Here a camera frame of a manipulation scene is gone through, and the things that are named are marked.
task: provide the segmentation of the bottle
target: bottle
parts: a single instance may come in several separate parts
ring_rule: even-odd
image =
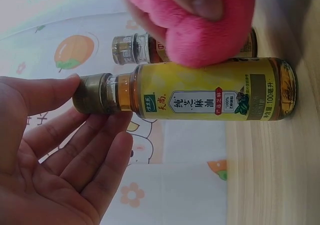
[[[118,65],[170,62],[166,54],[166,47],[148,33],[116,36],[112,41],[112,55],[114,62]],[[235,57],[256,58],[257,55],[257,36],[252,28],[246,43]]]
[[[73,96],[84,114],[132,111],[143,119],[276,121],[296,102],[296,78],[279,58],[231,58],[204,68],[141,64],[132,73],[81,77]]]

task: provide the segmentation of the palm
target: palm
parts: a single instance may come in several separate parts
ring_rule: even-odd
[[[23,114],[26,103],[10,99]],[[10,130],[3,127],[0,144],[7,141],[5,148],[13,149],[16,139],[8,140],[9,133],[19,135],[34,114],[17,116]],[[130,119],[131,113],[87,116],[72,108],[24,134],[15,156],[2,156],[0,146],[0,224],[99,224],[128,165],[132,137],[124,131]],[[76,129],[64,148],[39,163]]]

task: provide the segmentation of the pink puff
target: pink puff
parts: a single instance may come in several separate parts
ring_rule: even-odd
[[[223,0],[222,20],[195,16],[173,0],[130,0],[166,28],[166,53],[171,61],[200,68],[239,53],[251,31],[255,0]]]

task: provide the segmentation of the wooden table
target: wooden table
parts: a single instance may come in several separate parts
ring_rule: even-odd
[[[294,114],[227,122],[228,225],[320,224],[320,0],[256,0],[260,57],[297,73]]]

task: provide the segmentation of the bottle cap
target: bottle cap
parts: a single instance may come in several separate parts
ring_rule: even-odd
[[[135,40],[138,34],[129,36],[116,36],[112,41],[113,60],[118,65],[136,64]]]
[[[100,73],[80,77],[80,84],[75,91],[72,102],[75,109],[82,114],[108,114],[107,80],[110,73]]]

